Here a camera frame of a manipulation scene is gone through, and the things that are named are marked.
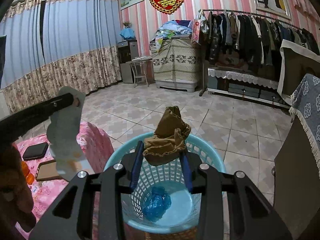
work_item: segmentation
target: small table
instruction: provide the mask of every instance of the small table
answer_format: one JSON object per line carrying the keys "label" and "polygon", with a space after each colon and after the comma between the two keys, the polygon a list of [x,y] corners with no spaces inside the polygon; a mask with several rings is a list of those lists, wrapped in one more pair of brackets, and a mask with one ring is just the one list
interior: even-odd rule
{"label": "small table", "polygon": [[145,78],[147,86],[148,84],[148,79],[147,79],[147,66],[148,66],[148,61],[152,61],[151,56],[141,56],[141,57],[136,57],[132,61],[128,61],[132,72],[133,72],[133,79],[134,79],[134,87],[138,86],[138,81],[136,81],[137,78]]}

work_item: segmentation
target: fringe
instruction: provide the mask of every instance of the fringe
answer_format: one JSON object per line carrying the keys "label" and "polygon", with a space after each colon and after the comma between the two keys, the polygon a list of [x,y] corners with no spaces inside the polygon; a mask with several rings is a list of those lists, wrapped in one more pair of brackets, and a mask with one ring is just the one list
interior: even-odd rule
{"label": "fringe", "polygon": [[310,145],[311,145],[311,151],[313,153],[313,156],[316,160],[316,165],[318,167],[318,172],[319,172],[319,178],[320,178],[320,150],[318,148],[318,144],[316,142],[316,139],[315,137],[313,136],[313,133],[311,132],[306,120],[304,119],[302,113],[298,110],[298,109],[295,109],[293,107],[290,108],[289,110],[289,113],[291,114],[295,114],[296,116],[298,116],[301,124],[302,124],[302,127],[304,129],[304,131],[306,132],[306,135],[308,136],[308,139],[309,139],[309,142],[310,142]]}

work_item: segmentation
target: blue patterned cloth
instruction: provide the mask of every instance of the blue patterned cloth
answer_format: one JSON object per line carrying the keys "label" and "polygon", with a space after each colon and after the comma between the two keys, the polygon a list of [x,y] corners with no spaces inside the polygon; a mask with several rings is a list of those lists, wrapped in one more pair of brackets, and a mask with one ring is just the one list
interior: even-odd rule
{"label": "blue patterned cloth", "polygon": [[320,174],[320,78],[306,74],[291,95],[290,113],[299,117]]}

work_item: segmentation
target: pink striped wall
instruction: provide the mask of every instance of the pink striped wall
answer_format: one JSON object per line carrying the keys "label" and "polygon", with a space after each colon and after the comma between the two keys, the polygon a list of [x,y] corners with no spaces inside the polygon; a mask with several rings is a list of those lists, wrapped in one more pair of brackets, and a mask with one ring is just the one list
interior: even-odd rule
{"label": "pink striped wall", "polygon": [[[314,20],[313,17],[308,17],[305,8],[298,5],[306,4],[305,0],[287,0],[290,10],[291,20],[287,22],[306,28],[315,36],[316,40],[320,41],[320,23]],[[185,0],[176,12],[167,15],[155,10],[149,0],[144,0],[138,4],[130,6],[120,11],[120,21],[130,21],[132,28],[135,31],[139,45],[140,55],[149,55],[149,41],[153,37],[155,31],[163,23],[169,20],[182,19],[193,20],[199,9],[214,8],[214,9],[231,9],[241,11],[256,12],[254,0]],[[276,15],[269,13],[258,12],[263,15],[279,18]]]}

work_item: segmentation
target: blue plastic bag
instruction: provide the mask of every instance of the blue plastic bag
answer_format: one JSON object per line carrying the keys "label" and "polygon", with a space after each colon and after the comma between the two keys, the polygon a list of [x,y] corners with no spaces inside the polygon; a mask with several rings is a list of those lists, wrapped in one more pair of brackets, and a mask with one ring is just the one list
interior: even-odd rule
{"label": "blue plastic bag", "polygon": [[151,194],[142,205],[142,213],[146,219],[157,222],[170,206],[171,198],[164,187],[152,187]]}

